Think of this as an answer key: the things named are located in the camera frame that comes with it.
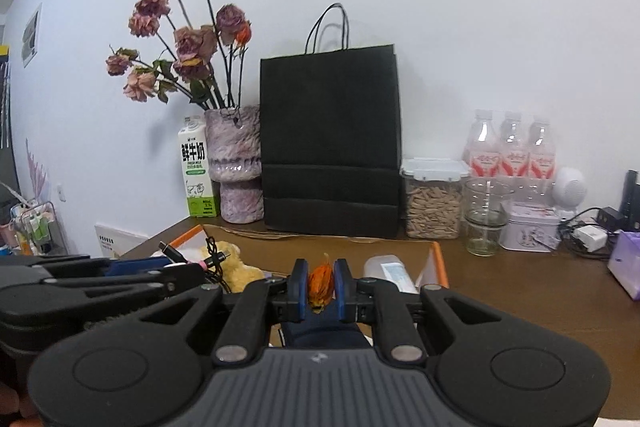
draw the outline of black shopping bag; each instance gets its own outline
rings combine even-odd
[[[342,11],[342,48],[316,53]],[[311,53],[260,64],[264,220],[291,232],[394,237],[401,124],[392,45],[349,49],[341,5]]]

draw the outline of fresh milk carton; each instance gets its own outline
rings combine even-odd
[[[219,197],[214,194],[213,183],[209,178],[204,128],[202,116],[188,116],[178,133],[182,176],[190,216],[217,216],[220,207]]]

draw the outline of pink bottle label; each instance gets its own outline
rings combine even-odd
[[[517,176],[522,178],[527,175],[529,168],[529,155],[522,151],[509,151],[500,157],[500,174],[504,176]]]
[[[550,180],[556,173],[556,157],[550,154],[530,154],[529,178]]]
[[[492,178],[498,174],[500,153],[473,152],[470,153],[469,166],[471,175],[479,178]]]

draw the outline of vase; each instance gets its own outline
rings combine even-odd
[[[205,111],[209,175],[220,182],[220,209],[230,223],[264,216],[260,161],[260,107]]]

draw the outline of charger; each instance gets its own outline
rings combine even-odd
[[[586,225],[585,227],[575,229],[572,235],[580,241],[587,249],[587,252],[590,253],[603,248],[607,244],[607,239],[609,238],[606,230],[594,225]]]

